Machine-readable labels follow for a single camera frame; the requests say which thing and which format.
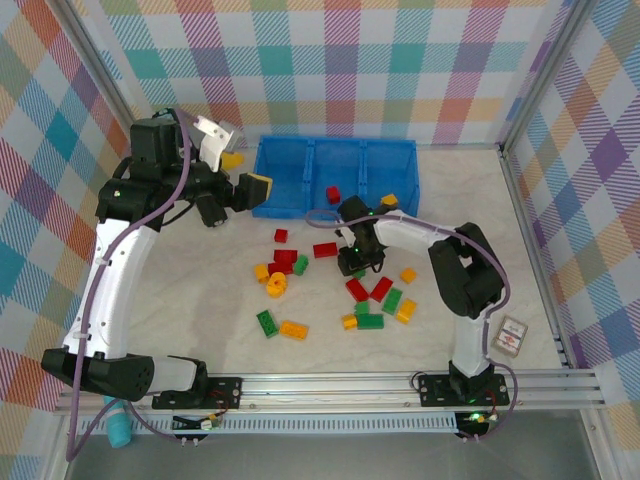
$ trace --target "wire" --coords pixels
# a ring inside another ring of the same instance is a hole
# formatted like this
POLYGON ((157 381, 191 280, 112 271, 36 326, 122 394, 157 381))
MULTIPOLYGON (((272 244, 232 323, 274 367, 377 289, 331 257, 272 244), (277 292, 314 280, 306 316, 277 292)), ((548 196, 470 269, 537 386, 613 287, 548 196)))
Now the wire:
MULTIPOLYGON (((185 119, 185 115, 183 115, 182 111, 180 110, 176 110, 175 113, 177 115, 177 118, 180 124, 182 142, 185 146, 182 172, 180 174, 180 179, 178 181, 178 184, 176 185, 176 189, 173 191, 173 193, 167 199, 167 201, 164 202, 160 207, 158 207, 156 210, 146 215, 145 217, 141 218, 137 222, 129 225, 113 240, 113 242, 111 243, 111 245, 109 245, 105 254, 103 255, 102 257, 103 261, 100 263, 100 265, 96 269, 96 273, 93 279, 91 280, 89 290, 87 291, 87 297, 85 299, 84 309, 82 311, 82 317, 81 317, 82 320, 80 322, 81 336, 78 342, 78 354, 76 357, 76 365, 75 365, 75 371, 73 375, 73 394, 71 396, 71 412, 70 412, 71 419, 70 419, 69 438, 67 441, 67 452, 66 452, 66 460, 68 462, 72 462, 78 456, 78 453, 80 453, 80 449, 84 446, 84 443, 82 442, 78 446, 76 446, 76 435, 78 432, 78 410, 80 406, 79 405, 80 404, 80 383, 82 380, 82 366, 84 363, 84 355, 87 349, 86 335, 87 335, 87 330, 89 329, 89 318, 91 316, 91 308, 93 307, 93 301, 95 299, 96 292, 98 291, 98 286, 100 285, 100 280, 104 275, 104 271, 107 265, 109 264, 109 259, 115 252, 116 248, 118 248, 118 245, 120 245, 120 243, 130 233, 136 231, 138 228, 142 227, 143 225, 146 225, 148 222, 150 222, 154 218, 166 212, 173 205, 173 203, 178 199, 178 197, 182 193, 182 190, 185 184, 187 183, 187 178, 189 176, 189 165, 191 163, 191 139, 189 138, 189 133, 187 130, 187 120, 185 119)), ((137 414, 137 412, 133 407, 132 407, 132 411, 134 412, 134 415, 137 414)), ((96 418, 94 419, 95 423, 92 422, 93 428, 95 428, 95 425, 97 425, 102 415, 104 415, 104 412, 106 412, 106 410, 102 409, 101 413, 98 414, 98 416, 96 416, 96 418)), ((88 436, 93 430, 93 428, 87 429, 87 433, 85 433, 85 435, 88 436)))
POLYGON ((187 214, 187 212, 189 210, 191 210, 194 207, 195 204, 196 204, 196 202, 189 202, 189 205, 187 205, 185 208, 183 208, 180 211, 180 213, 176 213, 176 215, 174 217, 172 217, 170 220, 167 220, 166 222, 164 222, 162 224, 162 226, 166 227, 167 225, 171 225, 176 220, 180 220, 182 217, 184 217, 187 214))
POLYGON ((305 215, 304 219, 305 221, 311 225, 312 227, 315 228, 323 228, 323 229, 332 229, 335 230, 336 225, 335 224, 328 224, 328 223, 322 223, 322 222, 317 222, 315 220, 312 220, 311 217, 313 215, 328 215, 330 217, 333 217, 337 223, 340 223, 340 227, 349 227, 351 225, 356 225, 358 223, 362 223, 362 222, 368 222, 371 220, 393 220, 395 222, 405 222, 405 223, 410 223, 412 225, 417 225, 419 227, 425 228, 429 231, 432 232, 439 232, 442 233, 444 235, 448 235, 450 237, 454 237, 457 238, 458 240, 461 240, 462 242, 464 242, 465 244, 469 245, 470 247, 474 248, 478 253, 480 253, 490 264, 493 268, 496 269, 496 271, 498 272, 498 274, 500 275, 500 278, 502 279, 502 283, 504 284, 504 296, 502 297, 502 300, 498 303, 496 303, 495 305, 487 308, 484 312, 484 321, 483 321, 483 327, 482 327, 482 354, 484 355, 484 358, 487 359, 487 361, 491 364, 493 364, 494 366, 498 367, 498 368, 502 368, 504 370, 506 370, 507 372, 509 372, 509 375, 511 375, 511 378, 513 379, 513 395, 511 398, 511 403, 509 404, 509 409, 507 410, 507 412, 504 414, 504 416, 502 417, 502 421, 500 423, 498 423, 492 430, 490 430, 489 432, 487 432, 483 437, 486 438, 489 435, 493 435, 495 434, 495 432, 499 431, 501 428, 504 428, 504 424, 507 420, 508 417, 511 416, 511 414, 513 413, 513 410, 516 407, 516 403, 518 401, 518 379, 516 377, 516 372, 508 365, 505 365, 503 363, 499 363, 494 361, 493 359, 491 359, 491 357, 489 357, 489 319, 491 318, 491 315, 500 310, 502 307, 504 307, 507 302, 509 301, 509 299, 511 298, 511 284, 509 283, 509 279, 507 278, 507 273, 504 271, 504 268, 502 268, 502 265, 500 265, 500 262, 498 262, 498 260, 491 255, 487 249, 485 249, 482 245, 479 245, 477 242, 475 242, 474 240, 466 237, 465 235, 462 235, 458 232, 456 232, 455 230, 450 230, 448 228, 444 228, 441 227, 439 225, 435 225, 433 223, 429 223, 425 220, 420 220, 418 218, 413 218, 413 217, 409 217, 409 216, 403 216, 403 217, 398 217, 397 215, 367 215, 366 217, 360 217, 357 218, 355 220, 350 220, 348 222, 342 222, 340 216, 335 213, 332 212, 331 210, 309 210, 307 212, 307 214, 305 215))

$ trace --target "yellow lego brick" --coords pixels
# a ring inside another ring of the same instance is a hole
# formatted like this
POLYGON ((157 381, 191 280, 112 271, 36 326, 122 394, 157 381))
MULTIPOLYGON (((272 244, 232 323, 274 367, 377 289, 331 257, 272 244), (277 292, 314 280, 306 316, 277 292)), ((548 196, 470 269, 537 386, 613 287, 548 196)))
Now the yellow lego brick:
POLYGON ((400 274, 400 278, 404 281, 404 283, 413 282, 418 274, 413 270, 413 268, 405 268, 404 271, 400 274))
POLYGON ((295 338, 296 340, 304 340, 309 333, 309 327, 306 325, 300 325, 299 323, 293 323, 289 320, 285 320, 280 325, 280 335, 285 337, 295 338))
POLYGON ((402 302, 402 305, 398 309, 396 318, 404 324, 409 323, 409 320, 411 320, 411 316, 413 315, 413 312, 416 311, 417 306, 416 302, 407 298, 402 302))
POLYGON ((253 267, 253 272, 256 274, 256 279, 260 283, 267 283, 269 281, 269 270, 264 264, 256 265, 253 267))
POLYGON ((352 328, 358 328, 358 319, 351 313, 342 317, 342 326, 345 330, 351 330, 352 328))
POLYGON ((233 170, 244 163, 244 155, 237 152, 222 152, 220 159, 222 160, 222 169, 226 171, 233 170))
POLYGON ((382 203, 383 205, 388 205, 390 207, 397 207, 398 199, 393 193, 390 193, 389 195, 385 195, 384 197, 382 197, 380 199, 380 203, 382 203))
POLYGON ((267 293, 273 298, 281 297, 287 289, 287 277, 284 273, 275 272, 267 282, 267 293))

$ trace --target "black mounting plate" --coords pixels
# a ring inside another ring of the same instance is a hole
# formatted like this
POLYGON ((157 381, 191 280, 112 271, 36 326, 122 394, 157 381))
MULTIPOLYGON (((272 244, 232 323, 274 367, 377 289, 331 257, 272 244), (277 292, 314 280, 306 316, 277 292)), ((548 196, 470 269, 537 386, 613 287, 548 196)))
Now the black mounting plate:
MULTIPOLYGON (((420 375, 417 377, 417 387, 420 394, 420 405, 423 407, 491 407, 491 395, 481 395, 475 402, 463 402, 449 384, 449 375, 420 375)), ((496 396, 497 406, 509 405, 509 392, 504 375, 493 374, 486 390, 496 396)))
POLYGON ((206 395, 200 402, 194 404, 193 398, 181 398, 183 392, 167 391, 153 397, 151 408, 153 410, 219 410, 224 408, 237 410, 240 408, 240 397, 242 396, 242 378, 208 377, 206 391, 208 393, 221 392, 222 395, 215 397, 206 395))

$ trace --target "blue cylinder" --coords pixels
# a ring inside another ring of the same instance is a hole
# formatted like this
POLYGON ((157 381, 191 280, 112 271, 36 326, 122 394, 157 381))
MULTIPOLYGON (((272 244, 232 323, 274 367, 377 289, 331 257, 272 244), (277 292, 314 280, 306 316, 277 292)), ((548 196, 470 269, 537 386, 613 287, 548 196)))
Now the blue cylinder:
MULTIPOLYGON (((104 397, 104 404, 108 404, 113 397, 104 397)), ((105 414, 107 419, 107 436, 113 448, 121 448, 131 441, 131 421, 124 411, 122 400, 118 400, 105 414)))

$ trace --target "blue storage tray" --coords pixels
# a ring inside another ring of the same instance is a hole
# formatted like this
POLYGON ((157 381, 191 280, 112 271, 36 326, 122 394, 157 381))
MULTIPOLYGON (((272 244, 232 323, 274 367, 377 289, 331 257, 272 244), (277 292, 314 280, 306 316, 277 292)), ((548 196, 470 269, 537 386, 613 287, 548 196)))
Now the blue storage tray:
POLYGON ((254 172, 273 179, 271 196, 256 217, 302 218, 311 209, 336 210, 326 189, 341 200, 359 195, 370 207, 393 193, 400 208, 418 213, 420 181, 416 144, 409 140, 263 136, 254 172))

